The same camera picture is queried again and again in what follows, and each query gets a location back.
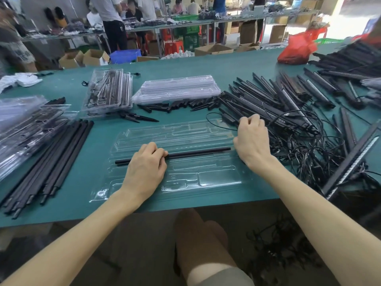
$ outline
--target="green crate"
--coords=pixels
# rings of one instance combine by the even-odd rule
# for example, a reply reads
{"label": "green crate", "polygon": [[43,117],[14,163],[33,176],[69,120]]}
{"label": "green crate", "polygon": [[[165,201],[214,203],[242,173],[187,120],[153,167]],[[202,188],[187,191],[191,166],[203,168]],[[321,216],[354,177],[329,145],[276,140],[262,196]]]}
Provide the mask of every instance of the green crate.
{"label": "green crate", "polygon": [[[172,16],[172,19],[175,21],[194,21],[198,20],[198,15],[175,15]],[[200,26],[188,26],[188,27],[181,27],[181,28],[175,28],[173,30],[173,35],[175,37],[180,37],[181,35],[190,34],[190,33],[198,33],[200,30]]]}
{"label": "green crate", "polygon": [[184,51],[194,52],[194,48],[200,47],[200,38],[198,33],[186,34],[183,36]]}
{"label": "green crate", "polygon": [[314,40],[314,42],[317,43],[317,44],[340,43],[340,42],[343,42],[343,41],[344,40],[342,40],[342,39],[330,39],[330,38],[321,38],[321,39]]}

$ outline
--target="hand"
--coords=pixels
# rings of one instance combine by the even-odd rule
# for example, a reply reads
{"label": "hand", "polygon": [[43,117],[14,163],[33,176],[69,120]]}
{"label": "hand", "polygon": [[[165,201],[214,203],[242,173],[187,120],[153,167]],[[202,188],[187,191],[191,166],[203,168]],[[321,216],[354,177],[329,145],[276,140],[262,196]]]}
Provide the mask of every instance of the hand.
{"label": "hand", "polygon": [[119,191],[132,195],[140,206],[163,180],[167,168],[164,157],[167,155],[168,151],[157,148],[154,142],[143,144],[132,157]]}
{"label": "hand", "polygon": [[270,153],[267,127],[258,114],[240,119],[238,136],[233,142],[241,160],[259,175],[263,175],[265,170],[271,170],[272,164],[277,161]]}

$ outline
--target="blue plastic bin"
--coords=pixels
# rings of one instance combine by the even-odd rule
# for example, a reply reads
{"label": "blue plastic bin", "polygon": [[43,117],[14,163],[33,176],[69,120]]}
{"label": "blue plastic bin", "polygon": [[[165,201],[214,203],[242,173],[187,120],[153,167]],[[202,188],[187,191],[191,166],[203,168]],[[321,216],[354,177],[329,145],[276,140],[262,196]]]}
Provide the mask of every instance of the blue plastic bin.
{"label": "blue plastic bin", "polygon": [[141,56],[140,49],[119,50],[110,54],[111,64],[130,63]]}

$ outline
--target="red plastic bag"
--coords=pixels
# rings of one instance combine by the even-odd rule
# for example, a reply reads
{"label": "red plastic bag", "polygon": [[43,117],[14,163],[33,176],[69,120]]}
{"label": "red plastic bag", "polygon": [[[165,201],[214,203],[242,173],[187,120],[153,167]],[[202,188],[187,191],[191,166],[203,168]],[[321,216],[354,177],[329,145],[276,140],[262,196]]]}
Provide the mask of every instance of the red plastic bag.
{"label": "red plastic bag", "polygon": [[278,56],[278,63],[300,65],[308,62],[312,52],[317,50],[315,42],[308,32],[288,37],[288,45]]}

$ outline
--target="shorts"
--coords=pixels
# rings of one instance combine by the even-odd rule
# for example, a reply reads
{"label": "shorts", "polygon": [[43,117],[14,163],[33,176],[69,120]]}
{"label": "shorts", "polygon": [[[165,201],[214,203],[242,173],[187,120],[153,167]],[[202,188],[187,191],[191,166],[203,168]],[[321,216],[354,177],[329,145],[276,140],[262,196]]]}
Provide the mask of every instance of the shorts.
{"label": "shorts", "polygon": [[25,47],[21,42],[0,42],[0,46],[7,49],[14,57],[16,57],[21,63],[29,64],[35,62],[33,54]]}
{"label": "shorts", "polygon": [[253,281],[241,269],[231,267],[205,279],[197,286],[254,286]]}

